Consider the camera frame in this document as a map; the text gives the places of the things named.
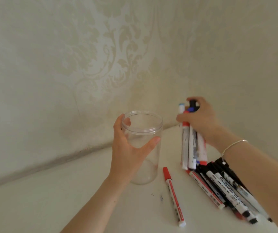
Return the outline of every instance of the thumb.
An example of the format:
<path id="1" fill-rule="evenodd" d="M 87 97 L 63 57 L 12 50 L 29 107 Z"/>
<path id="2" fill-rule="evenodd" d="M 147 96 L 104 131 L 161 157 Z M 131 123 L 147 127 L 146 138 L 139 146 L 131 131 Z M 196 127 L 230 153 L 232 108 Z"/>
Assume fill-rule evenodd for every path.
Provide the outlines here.
<path id="1" fill-rule="evenodd" d="M 140 150 L 140 154 L 144 157 L 148 156 L 149 153 L 155 148 L 155 146 L 160 142 L 160 137 L 156 136 L 149 140 L 144 146 L 142 146 Z"/>
<path id="2" fill-rule="evenodd" d="M 189 113 L 178 114 L 176 117 L 176 121 L 178 121 L 179 123 L 190 122 L 190 117 L 191 117 L 191 114 L 189 114 Z"/>

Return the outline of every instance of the skin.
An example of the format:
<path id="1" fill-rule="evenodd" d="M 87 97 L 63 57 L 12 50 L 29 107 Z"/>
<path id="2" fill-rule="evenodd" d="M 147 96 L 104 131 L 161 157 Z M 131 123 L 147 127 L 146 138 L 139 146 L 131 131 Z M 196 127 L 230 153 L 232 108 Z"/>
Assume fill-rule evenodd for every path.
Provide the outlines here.
<path id="1" fill-rule="evenodd" d="M 199 102 L 199 110 L 179 114 L 176 117 L 178 122 L 189 122 L 220 153 L 232 143 L 243 139 L 221 126 L 212 106 L 203 97 L 187 98 L 188 101 L 193 99 Z M 123 114 L 114 124 L 112 162 L 108 177 L 62 233 L 103 232 L 119 196 L 145 157 L 160 141 L 160 137 L 154 137 L 140 149 L 134 148 L 121 129 L 122 119 Z M 227 149 L 224 158 L 278 226 L 278 163 L 247 142 L 239 142 Z"/>

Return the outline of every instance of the table surface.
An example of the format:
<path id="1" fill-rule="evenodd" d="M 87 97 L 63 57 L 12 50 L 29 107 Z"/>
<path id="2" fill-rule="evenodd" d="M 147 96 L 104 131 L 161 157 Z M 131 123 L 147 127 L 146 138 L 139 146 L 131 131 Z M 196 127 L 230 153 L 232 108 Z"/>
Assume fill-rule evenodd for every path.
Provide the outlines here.
<path id="1" fill-rule="evenodd" d="M 163 132 L 157 178 L 129 184 L 105 232 L 278 233 L 262 216 L 251 225 L 219 210 L 180 167 L 180 129 Z M 111 149 L 38 172 L 0 187 L 0 232 L 59 232 L 96 192 L 110 169 Z M 220 155 L 208 147 L 210 160 Z M 162 168 L 167 166 L 186 221 L 177 226 Z"/>

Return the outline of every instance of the wallpaper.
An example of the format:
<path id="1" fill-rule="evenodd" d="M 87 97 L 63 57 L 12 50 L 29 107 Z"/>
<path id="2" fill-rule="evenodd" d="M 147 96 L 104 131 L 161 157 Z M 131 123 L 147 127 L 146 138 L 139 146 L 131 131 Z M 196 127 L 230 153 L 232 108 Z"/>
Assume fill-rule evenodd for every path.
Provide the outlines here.
<path id="1" fill-rule="evenodd" d="M 0 177 L 189 95 L 278 159 L 278 0 L 0 0 Z"/>

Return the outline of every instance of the bracelet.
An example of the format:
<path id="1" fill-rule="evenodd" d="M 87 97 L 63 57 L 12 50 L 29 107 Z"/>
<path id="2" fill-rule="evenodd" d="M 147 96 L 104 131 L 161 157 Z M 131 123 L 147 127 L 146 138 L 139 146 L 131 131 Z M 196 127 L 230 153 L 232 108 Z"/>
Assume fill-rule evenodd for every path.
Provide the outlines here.
<path id="1" fill-rule="evenodd" d="M 223 153 L 221 154 L 221 157 L 222 157 L 222 163 L 223 163 L 224 165 L 226 164 L 226 162 L 225 162 L 225 160 L 224 160 L 224 158 L 223 158 L 223 155 L 224 155 L 224 153 L 226 152 L 226 150 L 228 150 L 230 147 L 232 147 L 233 145 L 235 145 L 235 144 L 237 144 L 237 143 L 239 143 L 239 142 L 241 142 L 241 141 L 246 141 L 246 142 L 248 142 L 247 140 L 236 141 L 236 142 L 232 143 L 231 145 L 229 145 L 229 147 L 227 147 L 227 148 L 223 151 Z"/>

